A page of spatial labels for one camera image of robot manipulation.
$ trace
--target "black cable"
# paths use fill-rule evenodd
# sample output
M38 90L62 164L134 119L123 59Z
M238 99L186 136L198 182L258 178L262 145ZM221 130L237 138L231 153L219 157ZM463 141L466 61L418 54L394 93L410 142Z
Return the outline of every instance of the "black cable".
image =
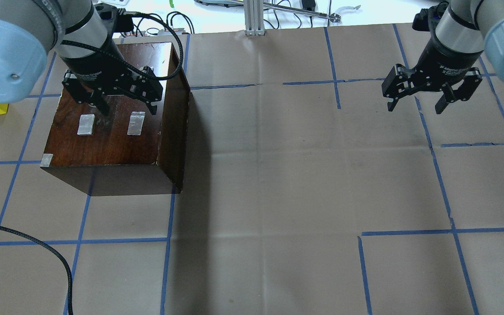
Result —
M172 34L174 36L174 39L176 40L176 44L178 44L178 49L180 51L180 59L178 60L178 65L176 66L176 70L174 70L174 72L172 72L172 74L169 74L166 77L150 76L147 73L139 70L138 68L135 68L134 66L132 66L131 64L129 64L125 60L118 58L114 54L111 54L110 52L107 52L106 50L102 50L101 48L90 46L88 44L83 44L82 42L72 42L70 40L64 40L64 41L62 41L62 45L75 46L75 47L79 47L79 48L92 50L93 52L97 52L100 54L104 54L105 56L108 56L108 57L120 62L121 64L126 66L128 69L132 70L133 72L137 73L138 75L140 75L146 79L149 79L149 80L157 80L157 81L170 80L170 79L178 76L178 73L180 73L180 70L182 70L182 65L183 65L183 60L184 60L184 51L182 49L182 42L180 41L180 38L178 38L178 35L176 34L176 32L174 32L174 30L172 30L172 28L170 28L170 26L168 26L168 24L164 23L163 21L161 21L158 18L151 16L149 14L136 12L135 14L132 15L132 17L133 18L148 18L149 20L153 20L153 21L161 24L162 26L164 26L170 32L170 34Z
M143 19L141 19L141 20L140 20L140 22L139 22L137 25L135 25L135 24L134 24L134 26L136 27L136 37L137 37L137 32L138 32L138 31L140 32L141 37L144 37L143 32L140 30L140 25L141 25L141 21L142 21L142 20L143 20Z
M294 13L293 13L293 15L296 16L296 18L298 18L298 28L301 28L301 26L302 26L302 20L301 20L301 18L298 15L294 14Z
M74 282L73 282L73 278L71 276L71 268L70 268L69 264L67 263L67 260L58 251L56 251L52 246L44 243L43 241L41 241L37 238L34 238L28 234L19 232L14 229L10 229L8 227L2 227L2 226L0 226L0 231L12 233L13 235L18 235L22 238L26 238L27 240L32 241L32 242L44 247L45 249L47 249L48 251L50 251L52 254L56 255L56 257L58 257L60 259L63 266L66 268L66 273L67 273L67 313L69 315L74 315L74 307L73 307Z
M151 15L151 16L156 16L159 20L163 21L163 20L162 20L162 18L161 18L161 16L160 16L160 15L158 15L158 14L156 14L156 13L149 13L149 15Z
M173 23L174 17L177 15L182 16L182 18L184 18L184 20L186 20L186 23L188 23L188 26L190 27L190 34L195 34L196 30L194 29L194 24L192 23L192 20L190 20L190 18L186 14L183 14L182 12L174 11L174 14L170 17L170 26L174 26L172 23Z
M149 32L149 30L157 30L156 33L152 33L152 32ZM158 28L148 28L145 32L147 32L147 34L150 34L150 35L153 35L153 36L157 36L158 35L158 32L160 32L161 30L158 29Z
M328 16L332 14L332 0L330 0L330 6L328 7ZM330 19L328 18L328 27L330 27Z
M276 28L274 27L274 25L272 24L272 22L270 22L270 21L268 21L268 20L266 20L266 19L264 19L264 22L268 22L268 24L269 24L269 25L270 25L270 26L271 26L274 30L276 29Z
M274 16L276 16L277 28L279 29L279 28L280 28L280 26L281 26L281 24L280 24L280 20L279 20L279 19L278 19L278 17L277 17L277 12L276 12L276 10L273 10L273 15L274 15Z

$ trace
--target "table surface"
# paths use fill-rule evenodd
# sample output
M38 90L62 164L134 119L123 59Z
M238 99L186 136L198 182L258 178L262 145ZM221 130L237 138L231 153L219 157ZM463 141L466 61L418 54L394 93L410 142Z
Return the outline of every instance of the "table surface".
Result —
M0 223L68 259L78 314L504 314L504 84L483 59L470 101L389 113L382 78L427 41L409 24L182 36L185 190L130 197L39 169L50 54L0 116ZM65 297L54 256L0 233L0 314Z

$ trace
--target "metal rod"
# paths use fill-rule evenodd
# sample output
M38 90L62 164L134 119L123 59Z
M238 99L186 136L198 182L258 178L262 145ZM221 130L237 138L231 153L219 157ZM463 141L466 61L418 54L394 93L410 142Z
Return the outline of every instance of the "metal rod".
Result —
M227 0L228 2L232 2L233 4L243 4L244 1L242 0ZM280 10L283 12L290 12L290 13L295 13L295 14L303 14L306 16L313 16L315 18L326 18L330 20L330 22L333 23L339 23L342 20L342 17L339 16L338 14L325 14L321 12L314 12L314 11L309 11L309 10L303 10L299 8L292 8L292 7L286 7L286 6L280 6L278 4L271 4L268 2L264 2L264 8L269 8L269 9L274 9L274 10Z

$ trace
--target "wooden box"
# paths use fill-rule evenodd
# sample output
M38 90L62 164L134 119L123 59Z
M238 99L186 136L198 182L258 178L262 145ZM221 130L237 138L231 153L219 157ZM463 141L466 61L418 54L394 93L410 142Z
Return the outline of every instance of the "wooden box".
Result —
M127 62L156 76L176 69L170 42L118 45ZM180 192L184 177L190 87L184 73L167 81L157 114L127 96L105 96L110 114L77 104L63 90L40 167L90 196ZM128 135L132 112L145 112L139 136ZM92 135L77 134L82 114L94 114Z

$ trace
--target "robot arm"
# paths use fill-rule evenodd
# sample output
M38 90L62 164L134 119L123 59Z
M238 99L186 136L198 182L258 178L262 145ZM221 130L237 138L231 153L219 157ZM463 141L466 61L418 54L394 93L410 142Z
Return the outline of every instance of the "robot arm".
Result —
M437 114L452 102L467 101L482 81L472 65L484 50L504 81L504 1L444 1L417 14L412 27L430 32L431 38L414 68L396 64L383 82L382 95L392 100L389 111L400 98L419 91L443 93Z
M127 95L156 114L152 103L162 98L158 80L165 78L156 78L148 66L139 73L129 70L112 40L114 32L133 29L132 16L145 15L124 11L108 4L93 6L91 0L16 0L10 5L0 0L0 102L28 96L46 67L48 51L55 48L70 69L63 85L76 102L107 115L102 95Z

